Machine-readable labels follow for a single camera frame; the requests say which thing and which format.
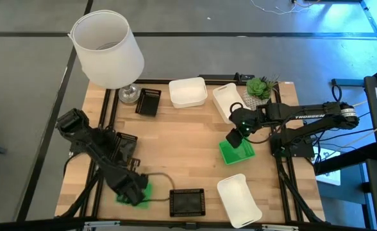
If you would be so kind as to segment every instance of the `black tray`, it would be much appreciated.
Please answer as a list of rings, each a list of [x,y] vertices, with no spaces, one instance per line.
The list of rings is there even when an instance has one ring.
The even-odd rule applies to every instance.
[[[170,217],[205,215],[204,189],[170,190]]]
[[[156,116],[158,103],[162,91],[153,89],[142,89],[138,98],[136,113],[146,116]]]

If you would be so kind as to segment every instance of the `plant pot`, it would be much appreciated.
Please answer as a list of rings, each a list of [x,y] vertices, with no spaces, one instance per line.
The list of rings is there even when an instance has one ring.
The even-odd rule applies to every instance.
[[[267,104],[267,102],[270,100],[270,99],[259,99],[258,97],[250,96],[247,93],[247,90],[244,91],[242,95],[242,99],[244,100],[244,103],[246,104],[246,106],[249,107],[251,110],[256,110],[256,107],[258,105]]]

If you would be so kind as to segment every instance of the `white tray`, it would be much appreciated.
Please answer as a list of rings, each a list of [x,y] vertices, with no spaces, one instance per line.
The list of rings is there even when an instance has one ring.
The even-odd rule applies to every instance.
[[[244,108],[249,109],[243,102],[239,93],[237,92],[237,86],[234,83],[226,84],[222,87],[217,87],[213,90],[213,102],[217,107],[220,115],[225,123],[229,124],[231,121],[228,119],[231,115],[230,106],[233,103],[239,102]],[[233,110],[239,108],[240,105],[235,105]]]
[[[224,208],[234,228],[241,228],[263,216],[248,189],[246,176],[237,174],[217,184]]]
[[[175,108],[203,105],[207,98],[206,83],[202,77],[173,80],[169,83],[169,89]]]

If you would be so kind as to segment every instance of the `lamp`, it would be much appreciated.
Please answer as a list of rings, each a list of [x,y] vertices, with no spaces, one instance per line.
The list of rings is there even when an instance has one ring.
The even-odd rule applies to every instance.
[[[119,13],[99,10],[80,18],[70,34],[81,69],[92,83],[120,89],[119,99],[134,103],[140,87],[133,82],[142,74],[144,58],[127,20]]]

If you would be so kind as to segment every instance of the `wooden tabletop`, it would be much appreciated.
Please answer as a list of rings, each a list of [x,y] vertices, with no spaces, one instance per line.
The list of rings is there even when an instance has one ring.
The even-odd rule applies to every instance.
[[[205,189],[206,216],[171,218],[169,202],[154,201],[148,209],[122,205],[115,201],[115,193],[105,184],[102,191],[98,218],[150,221],[226,221],[228,216],[217,192],[217,183],[229,176],[242,173],[255,202],[263,213],[258,222],[284,222],[278,174],[269,143],[253,144],[256,156],[227,166],[219,151],[219,143],[233,128],[225,124],[213,101],[212,90],[216,85],[207,85],[208,98],[198,107],[175,109],[170,101],[167,84],[142,84],[142,87],[162,91],[156,117],[135,113],[135,106],[119,103],[115,129],[138,137],[135,158],[141,160],[138,173],[163,172],[171,176],[177,189]],[[296,90],[292,82],[279,83],[283,103],[298,105]],[[240,95],[244,86],[237,87]],[[83,111],[90,119],[91,127],[97,126],[105,90],[93,84],[88,86]],[[106,121],[110,115],[109,103]],[[302,126],[301,121],[290,121],[289,128]],[[269,128],[263,128],[251,135],[253,141],[268,136]],[[321,199],[312,166],[303,158],[293,158],[298,189],[308,206],[324,219]],[[85,186],[90,158],[80,155],[69,163],[63,179],[62,190],[56,208],[56,215],[63,214],[79,196]],[[167,198],[171,184],[164,176],[150,176],[153,185],[152,198]],[[291,217],[296,219],[292,195],[289,193]],[[94,192],[88,203],[87,214],[91,213]]]

